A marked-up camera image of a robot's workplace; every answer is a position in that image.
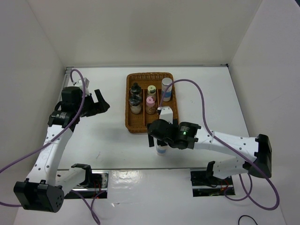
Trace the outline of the black-capped white spice bottle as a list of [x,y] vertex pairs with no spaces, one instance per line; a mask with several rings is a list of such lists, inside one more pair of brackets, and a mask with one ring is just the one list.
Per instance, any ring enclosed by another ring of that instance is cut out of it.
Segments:
[[130,109],[133,114],[139,114],[142,109],[142,98],[139,95],[132,95],[129,98]]

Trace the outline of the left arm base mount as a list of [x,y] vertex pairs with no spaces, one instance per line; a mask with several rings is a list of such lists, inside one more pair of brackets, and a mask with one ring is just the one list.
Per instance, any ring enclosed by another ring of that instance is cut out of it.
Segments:
[[75,186],[72,190],[78,192],[85,199],[106,199],[109,180],[109,171],[93,170],[94,180],[87,187],[82,185]]

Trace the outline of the black-capped brown spice bottle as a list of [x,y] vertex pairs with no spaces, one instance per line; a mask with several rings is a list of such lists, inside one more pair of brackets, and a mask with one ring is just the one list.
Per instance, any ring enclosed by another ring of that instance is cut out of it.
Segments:
[[139,86],[138,83],[133,83],[133,85],[131,86],[131,89],[130,89],[130,93],[131,93],[131,96],[139,96],[141,97],[142,96],[142,88],[141,86]]

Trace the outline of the pink-capped spice bottle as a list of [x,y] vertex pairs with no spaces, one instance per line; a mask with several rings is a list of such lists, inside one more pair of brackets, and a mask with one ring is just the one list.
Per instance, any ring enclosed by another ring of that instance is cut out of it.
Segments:
[[153,97],[149,96],[146,98],[146,113],[147,114],[154,114],[156,112],[155,108],[155,100]]

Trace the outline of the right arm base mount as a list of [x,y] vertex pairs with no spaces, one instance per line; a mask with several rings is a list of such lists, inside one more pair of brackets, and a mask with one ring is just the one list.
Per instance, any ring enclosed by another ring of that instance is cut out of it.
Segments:
[[231,176],[225,179],[208,178],[206,172],[200,170],[191,170],[190,176],[193,197],[224,196],[224,193],[235,195]]

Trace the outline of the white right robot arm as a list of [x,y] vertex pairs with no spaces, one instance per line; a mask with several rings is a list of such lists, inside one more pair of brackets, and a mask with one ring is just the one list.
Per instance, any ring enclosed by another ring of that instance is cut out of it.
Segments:
[[226,177],[248,173],[257,178],[271,178],[272,148],[269,137],[240,137],[220,132],[209,133],[198,124],[181,122],[171,124],[163,119],[147,125],[149,146],[157,146],[159,153],[169,146],[173,149],[211,150],[233,158],[208,163],[205,178],[216,184]]

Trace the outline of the silver-capped blue label shaker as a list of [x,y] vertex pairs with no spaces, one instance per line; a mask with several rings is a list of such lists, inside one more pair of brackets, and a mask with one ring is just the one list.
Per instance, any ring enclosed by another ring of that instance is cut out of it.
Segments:
[[163,101],[168,102],[171,99],[172,96],[172,82],[173,80],[171,78],[164,78],[161,82],[162,87],[162,96],[164,96]]

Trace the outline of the green-capped white spice bottle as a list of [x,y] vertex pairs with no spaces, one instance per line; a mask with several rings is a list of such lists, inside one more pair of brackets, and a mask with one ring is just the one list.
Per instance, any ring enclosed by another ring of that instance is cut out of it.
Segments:
[[157,99],[156,87],[154,85],[150,85],[147,87],[147,97],[152,97],[154,101]]

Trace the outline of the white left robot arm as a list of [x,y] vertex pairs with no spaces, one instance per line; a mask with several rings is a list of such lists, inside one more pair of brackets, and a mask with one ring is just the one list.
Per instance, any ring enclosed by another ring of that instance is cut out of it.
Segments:
[[62,154],[80,118],[105,113],[110,107],[100,90],[95,90],[95,95],[97,102],[87,88],[63,88],[62,100],[49,116],[46,147],[40,151],[25,181],[18,181],[14,186],[14,193],[25,210],[56,213],[64,197],[77,185],[101,187],[102,177],[93,173],[87,164],[74,164],[65,174],[57,176]]

